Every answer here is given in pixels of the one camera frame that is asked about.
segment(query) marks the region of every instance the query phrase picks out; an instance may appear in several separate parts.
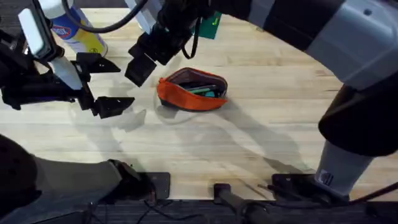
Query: green marker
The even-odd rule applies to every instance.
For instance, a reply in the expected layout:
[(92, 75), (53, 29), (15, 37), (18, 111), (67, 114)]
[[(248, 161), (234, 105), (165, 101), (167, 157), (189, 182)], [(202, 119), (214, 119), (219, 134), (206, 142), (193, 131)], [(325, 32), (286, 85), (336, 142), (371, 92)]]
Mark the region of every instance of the green marker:
[(211, 91), (211, 89), (210, 88), (203, 88), (203, 89), (198, 89), (198, 90), (191, 90), (189, 92), (193, 93), (193, 94), (198, 94), (198, 93), (205, 93), (205, 92), (208, 92), (208, 91)]

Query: wooden tabletop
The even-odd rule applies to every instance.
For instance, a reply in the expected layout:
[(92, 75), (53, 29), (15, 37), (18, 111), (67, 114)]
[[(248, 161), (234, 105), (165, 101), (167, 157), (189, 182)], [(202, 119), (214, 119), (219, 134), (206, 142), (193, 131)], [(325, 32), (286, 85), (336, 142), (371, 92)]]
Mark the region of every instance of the wooden tabletop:
[[(94, 26), (103, 27), (128, 9), (84, 12)], [(27, 105), (21, 111), (0, 104), (0, 133), (46, 159), (113, 158), (137, 170), (170, 172), (171, 198), (211, 198), (213, 184), (227, 182), (242, 197), (272, 199), (257, 187), (269, 183), (272, 174), (315, 172), (324, 143), (317, 123), (341, 87), (329, 70), (256, 27), (223, 16), (216, 40), (200, 39), (194, 59), (178, 54), (138, 88), (124, 71), (132, 59), (127, 51), (141, 34), (135, 20), (103, 34), (109, 46), (106, 57), (122, 72), (93, 75), (90, 83), (95, 96), (135, 97), (123, 115), (101, 120), (77, 103)], [(228, 104), (211, 113), (161, 106), (155, 93), (159, 77), (183, 67), (225, 77)], [(397, 155), (377, 158), (352, 197), (397, 181), (397, 162)], [(382, 199), (398, 200), (398, 193)]]

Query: black mount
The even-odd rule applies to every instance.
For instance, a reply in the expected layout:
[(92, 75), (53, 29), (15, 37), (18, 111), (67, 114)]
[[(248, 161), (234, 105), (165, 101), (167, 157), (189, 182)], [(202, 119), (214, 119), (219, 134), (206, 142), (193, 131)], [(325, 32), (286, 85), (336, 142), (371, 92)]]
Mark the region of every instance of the black mount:
[(229, 184), (215, 184), (213, 186), (214, 203), (224, 205), (232, 209), (240, 218), (242, 223), (263, 224), (280, 223), (273, 220), (264, 207), (259, 206), (254, 201), (245, 200), (231, 192)]
[(136, 172), (125, 162), (109, 160), (119, 171), (122, 181), (100, 202), (114, 204), (118, 200), (146, 199), (156, 202), (167, 199), (170, 195), (170, 173), (168, 172)]
[(342, 204), (349, 197), (337, 197), (323, 190), (314, 183), (312, 174), (274, 174), (272, 185), (267, 189), (272, 191), (277, 201), (285, 202), (315, 202), (322, 205)]

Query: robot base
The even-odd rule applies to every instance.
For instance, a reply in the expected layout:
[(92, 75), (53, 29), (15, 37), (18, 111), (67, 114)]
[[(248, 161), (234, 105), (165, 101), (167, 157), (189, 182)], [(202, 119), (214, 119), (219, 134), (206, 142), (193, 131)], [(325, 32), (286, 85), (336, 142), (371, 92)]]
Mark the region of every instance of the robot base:
[(324, 205), (348, 202), (349, 197), (337, 197), (314, 184), (313, 174), (274, 174), (267, 187), (278, 201), (308, 201)]

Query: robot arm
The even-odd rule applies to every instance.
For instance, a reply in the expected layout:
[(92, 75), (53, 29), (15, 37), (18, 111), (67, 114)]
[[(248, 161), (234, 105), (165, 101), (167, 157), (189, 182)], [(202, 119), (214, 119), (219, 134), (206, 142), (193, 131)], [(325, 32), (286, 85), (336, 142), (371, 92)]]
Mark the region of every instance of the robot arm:
[(380, 0), (211, 0), (329, 68), (345, 85), (319, 123), (315, 184), (346, 197), (373, 157), (398, 149), (398, 5)]

